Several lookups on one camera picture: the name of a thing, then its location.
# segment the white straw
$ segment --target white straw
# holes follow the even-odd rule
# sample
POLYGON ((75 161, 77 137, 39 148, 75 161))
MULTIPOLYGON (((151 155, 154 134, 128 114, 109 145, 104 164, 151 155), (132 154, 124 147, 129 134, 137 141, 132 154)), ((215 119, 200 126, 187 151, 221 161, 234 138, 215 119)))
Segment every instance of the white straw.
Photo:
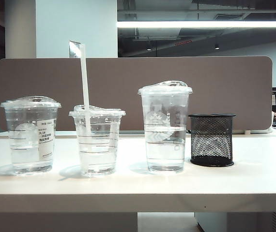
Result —
POLYGON ((86 57, 85 57, 85 45, 80 44, 81 52, 81 73, 82 73, 82 86, 83 86, 83 101, 85 110, 85 126, 86 135, 91 135, 91 123, 90 123, 90 101, 89 101, 89 87, 88 87, 88 74, 86 71, 86 57))
MULTIPOLYGON (((85 56, 85 45, 80 44, 80 52, 81 52, 81 73, 82 73, 82 90, 83 90, 83 101, 84 101, 84 112, 85 112, 85 128, 86 128, 86 141, 88 152, 92 151, 91 145, 91 122, 90 122, 90 101, 89 101, 89 87, 88 87, 88 74, 86 71, 86 56, 85 56)), ((83 164, 81 165, 83 171, 88 173, 89 164, 88 157, 84 159, 83 164)))

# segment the plastic cup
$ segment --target plastic cup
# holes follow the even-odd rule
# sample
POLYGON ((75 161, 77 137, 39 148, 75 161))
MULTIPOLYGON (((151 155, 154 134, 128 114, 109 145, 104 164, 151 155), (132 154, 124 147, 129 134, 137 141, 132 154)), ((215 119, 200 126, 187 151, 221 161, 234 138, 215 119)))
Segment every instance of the plastic cup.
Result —
POLYGON ((4 107, 11 160, 16 174, 52 168, 57 109, 48 97, 29 96, 1 103, 4 107))
POLYGON ((149 171, 183 170, 188 96, 191 93, 192 88, 181 81, 165 81, 139 89, 149 171))
POLYGON ((120 122, 125 111, 90 106, 90 125, 86 127, 84 105, 69 112, 75 120, 81 174, 88 177, 115 171, 120 122))

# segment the gray partition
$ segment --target gray partition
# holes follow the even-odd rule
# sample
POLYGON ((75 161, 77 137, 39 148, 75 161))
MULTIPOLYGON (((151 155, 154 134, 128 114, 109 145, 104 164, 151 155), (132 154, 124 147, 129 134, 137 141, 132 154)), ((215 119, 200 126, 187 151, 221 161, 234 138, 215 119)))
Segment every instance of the gray partition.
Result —
MULTIPOLYGON (((87 65, 90 104, 125 110, 121 130, 143 130, 138 89, 165 80, 181 80, 193 88, 189 113, 235 113, 235 130, 271 125, 268 57, 88 58, 87 65)), ((0 102, 29 95, 60 102, 57 130, 74 130, 68 112, 83 103, 79 59, 1 60, 0 102)), ((3 109, 0 126, 6 128, 3 109)))

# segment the desk surface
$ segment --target desk surface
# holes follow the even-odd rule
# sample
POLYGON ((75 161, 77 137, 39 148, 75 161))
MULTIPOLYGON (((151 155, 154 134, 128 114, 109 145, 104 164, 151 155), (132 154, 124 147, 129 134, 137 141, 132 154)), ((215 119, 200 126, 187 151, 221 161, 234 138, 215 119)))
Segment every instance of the desk surface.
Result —
POLYGON ((13 176, 9 142, 0 134, 0 212, 268 212, 276 211, 276 132, 234 135, 231 167, 188 162, 184 171, 147 172, 144 138, 121 136, 116 172, 79 175, 74 134, 59 132, 53 169, 13 176))

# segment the paper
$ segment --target paper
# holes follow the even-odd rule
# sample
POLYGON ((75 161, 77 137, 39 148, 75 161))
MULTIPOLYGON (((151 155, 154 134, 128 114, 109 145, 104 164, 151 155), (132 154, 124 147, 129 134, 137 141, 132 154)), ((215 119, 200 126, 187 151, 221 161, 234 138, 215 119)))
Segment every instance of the paper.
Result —
POLYGON ((39 161, 52 160, 54 149, 54 119, 37 122, 39 138, 39 161))
POLYGON ((276 96, 275 96, 275 94, 272 95, 272 105, 276 105, 276 96))

